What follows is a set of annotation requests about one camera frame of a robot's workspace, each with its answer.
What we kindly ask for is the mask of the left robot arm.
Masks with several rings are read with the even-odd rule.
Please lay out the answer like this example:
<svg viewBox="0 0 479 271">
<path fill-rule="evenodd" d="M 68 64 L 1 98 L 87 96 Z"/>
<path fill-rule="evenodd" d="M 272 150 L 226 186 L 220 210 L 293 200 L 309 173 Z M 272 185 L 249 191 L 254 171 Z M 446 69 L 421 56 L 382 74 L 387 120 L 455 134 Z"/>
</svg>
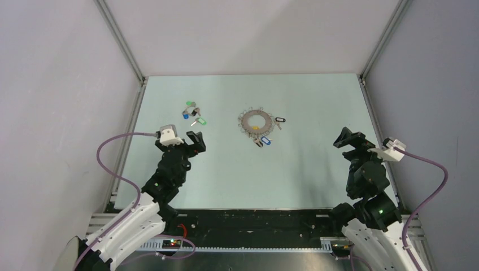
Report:
<svg viewBox="0 0 479 271">
<path fill-rule="evenodd" d="M 130 184 L 135 198 L 110 222 L 79 241 L 79 255 L 73 270 L 116 270 L 136 249 L 149 239 L 172 235 L 178 229 L 178 212 L 169 203 L 178 194 L 191 169 L 190 159 L 205 152 L 202 132 L 188 131 L 191 144 L 177 135 L 174 125 L 166 125 L 154 133 L 138 132 L 138 136 L 154 137 L 162 157 L 154 174 L 139 187 L 129 179 L 109 170 L 101 161 L 105 145 L 115 139 L 134 136 L 125 133 L 103 142 L 97 149 L 97 162 L 109 174 Z"/>
</svg>

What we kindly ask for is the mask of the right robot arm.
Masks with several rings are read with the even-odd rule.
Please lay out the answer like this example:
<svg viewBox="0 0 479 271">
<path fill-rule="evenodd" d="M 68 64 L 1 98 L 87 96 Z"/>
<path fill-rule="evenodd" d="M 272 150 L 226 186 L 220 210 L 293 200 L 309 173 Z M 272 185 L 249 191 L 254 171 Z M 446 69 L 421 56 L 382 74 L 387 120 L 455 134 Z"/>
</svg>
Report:
<svg viewBox="0 0 479 271">
<path fill-rule="evenodd" d="M 328 228 L 344 235 L 351 263 L 362 263 L 367 270 L 428 270 L 413 246 L 408 225 L 403 221 L 396 203 L 387 195 L 390 181 L 385 161 L 398 162 L 404 157 L 406 145 L 387 138 L 378 148 L 361 132 L 342 128 L 334 147 L 352 146 L 343 152 L 350 162 L 346 194 L 354 204 L 341 203 L 329 211 Z"/>
</svg>

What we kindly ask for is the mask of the large metal key ring disc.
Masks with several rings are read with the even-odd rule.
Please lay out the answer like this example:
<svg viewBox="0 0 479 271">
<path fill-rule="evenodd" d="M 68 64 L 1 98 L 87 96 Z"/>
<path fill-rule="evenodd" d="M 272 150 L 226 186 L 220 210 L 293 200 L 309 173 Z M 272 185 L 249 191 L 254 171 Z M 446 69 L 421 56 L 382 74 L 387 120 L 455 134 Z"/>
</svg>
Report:
<svg viewBox="0 0 479 271">
<path fill-rule="evenodd" d="M 249 119 L 259 116 L 264 120 L 264 125 L 258 129 L 254 129 L 252 125 L 249 124 Z M 266 112 L 263 107 L 252 108 L 240 113 L 238 117 L 238 126 L 241 129 L 241 133 L 245 134 L 249 138 L 260 138 L 262 136 L 267 137 L 275 129 L 276 123 L 274 117 Z"/>
</svg>

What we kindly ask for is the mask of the key with black tag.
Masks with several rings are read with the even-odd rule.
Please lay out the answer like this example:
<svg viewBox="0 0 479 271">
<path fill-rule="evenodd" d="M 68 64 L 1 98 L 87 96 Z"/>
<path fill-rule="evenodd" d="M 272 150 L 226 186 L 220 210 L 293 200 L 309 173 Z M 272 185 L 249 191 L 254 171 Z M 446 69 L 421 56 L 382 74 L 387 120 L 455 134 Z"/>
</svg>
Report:
<svg viewBox="0 0 479 271">
<path fill-rule="evenodd" d="M 286 119 L 285 119 L 285 118 L 275 117 L 275 124 L 276 124 L 276 126 L 278 127 L 279 130 L 282 129 L 281 124 L 282 124 L 282 123 L 285 123 L 285 122 L 286 122 Z"/>
</svg>

